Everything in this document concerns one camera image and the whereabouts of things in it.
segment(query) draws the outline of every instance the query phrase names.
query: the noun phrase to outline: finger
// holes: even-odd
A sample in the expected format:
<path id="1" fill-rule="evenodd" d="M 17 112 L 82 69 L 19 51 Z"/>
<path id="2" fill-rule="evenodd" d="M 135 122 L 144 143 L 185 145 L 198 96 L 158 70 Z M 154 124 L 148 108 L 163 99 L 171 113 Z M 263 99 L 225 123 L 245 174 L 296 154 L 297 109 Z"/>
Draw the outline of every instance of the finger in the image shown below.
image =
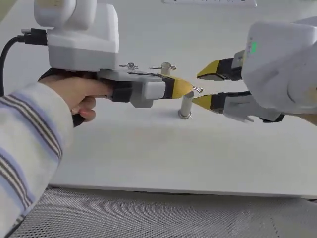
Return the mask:
<path id="1" fill-rule="evenodd" d="M 95 106 L 96 106 L 96 99 L 94 97 L 86 97 L 76 107 L 74 107 L 71 110 L 71 112 L 74 115 L 79 113 L 80 109 L 93 109 Z"/>
<path id="2" fill-rule="evenodd" d="M 85 96 L 111 96 L 112 86 L 95 79 L 80 79 L 79 85 L 84 90 Z"/>
<path id="3" fill-rule="evenodd" d="M 96 112 L 91 109 L 81 109 L 79 114 L 85 119 L 85 122 L 92 121 L 96 117 Z"/>

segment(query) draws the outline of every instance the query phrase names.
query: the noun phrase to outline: green led light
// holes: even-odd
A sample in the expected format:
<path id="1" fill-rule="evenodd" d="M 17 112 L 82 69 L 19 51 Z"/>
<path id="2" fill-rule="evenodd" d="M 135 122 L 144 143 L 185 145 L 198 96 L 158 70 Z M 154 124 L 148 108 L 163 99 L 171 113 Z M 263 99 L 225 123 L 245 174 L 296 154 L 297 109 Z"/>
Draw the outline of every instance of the green led light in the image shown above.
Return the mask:
<path id="1" fill-rule="evenodd" d="M 254 53 L 257 49 L 257 43 L 255 41 L 251 42 L 250 53 Z"/>

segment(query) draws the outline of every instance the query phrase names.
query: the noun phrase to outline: human hand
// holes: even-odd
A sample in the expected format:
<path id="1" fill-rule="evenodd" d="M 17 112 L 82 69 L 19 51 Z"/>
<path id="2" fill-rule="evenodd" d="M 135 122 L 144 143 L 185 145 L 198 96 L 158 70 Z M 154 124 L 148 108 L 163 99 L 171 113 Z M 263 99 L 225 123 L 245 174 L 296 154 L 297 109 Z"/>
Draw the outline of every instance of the human hand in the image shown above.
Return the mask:
<path id="1" fill-rule="evenodd" d="M 39 80 L 59 94 L 69 106 L 73 115 L 79 114 L 85 122 L 96 117 L 93 108 L 96 98 L 111 96 L 112 88 L 94 79 L 71 77 L 71 73 L 52 75 Z"/>

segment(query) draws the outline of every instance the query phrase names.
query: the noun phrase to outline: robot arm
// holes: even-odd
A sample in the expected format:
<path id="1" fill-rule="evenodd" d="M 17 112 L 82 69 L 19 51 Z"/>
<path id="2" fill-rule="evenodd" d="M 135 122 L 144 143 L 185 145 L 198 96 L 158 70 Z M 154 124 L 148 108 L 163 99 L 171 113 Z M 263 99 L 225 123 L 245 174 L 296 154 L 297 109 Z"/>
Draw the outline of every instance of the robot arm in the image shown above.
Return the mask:
<path id="1" fill-rule="evenodd" d="M 154 100 L 181 98 L 192 91 L 193 85 L 179 78 L 117 70 L 119 29 L 112 5 L 97 0 L 35 0 L 34 16 L 40 26 L 50 29 L 23 30 L 5 46 L 0 57 L 2 95 L 4 61 L 15 42 L 48 47 L 52 68 L 41 78 L 63 70 L 78 76 L 90 72 L 96 80 L 113 85 L 113 102 L 150 108 Z M 73 119 L 75 126 L 84 120 L 79 115 Z"/>
<path id="2" fill-rule="evenodd" d="M 284 114 L 317 114 L 317 17 L 295 23 L 255 23 L 245 50 L 209 64 L 197 77 L 243 80 L 246 93 L 209 95 L 209 110 L 246 121 L 283 120 Z M 194 103 L 206 108 L 205 96 Z"/>

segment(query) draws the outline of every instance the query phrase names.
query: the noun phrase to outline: metal peg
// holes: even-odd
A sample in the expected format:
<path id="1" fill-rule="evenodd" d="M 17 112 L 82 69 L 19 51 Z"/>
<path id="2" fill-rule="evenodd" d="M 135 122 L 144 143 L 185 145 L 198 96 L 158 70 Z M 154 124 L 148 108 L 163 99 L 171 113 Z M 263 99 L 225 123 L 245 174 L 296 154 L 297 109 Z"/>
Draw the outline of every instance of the metal peg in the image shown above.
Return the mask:
<path id="1" fill-rule="evenodd" d="M 162 63 L 162 65 L 160 67 L 150 67 L 150 69 L 151 70 L 160 70 L 161 74 L 170 75 L 170 71 L 171 70 L 176 70 L 177 67 L 174 66 L 174 65 L 171 65 L 168 62 L 164 62 L 164 63 Z"/>
<path id="2" fill-rule="evenodd" d="M 138 70 L 139 67 L 137 67 L 134 63 L 129 63 L 127 65 L 119 65 L 121 68 L 128 68 L 128 70 Z"/>
<path id="3" fill-rule="evenodd" d="M 192 116 L 191 109 L 193 105 L 194 96 L 195 93 L 191 91 L 183 97 L 182 106 L 178 111 L 178 115 L 181 119 L 189 119 Z"/>

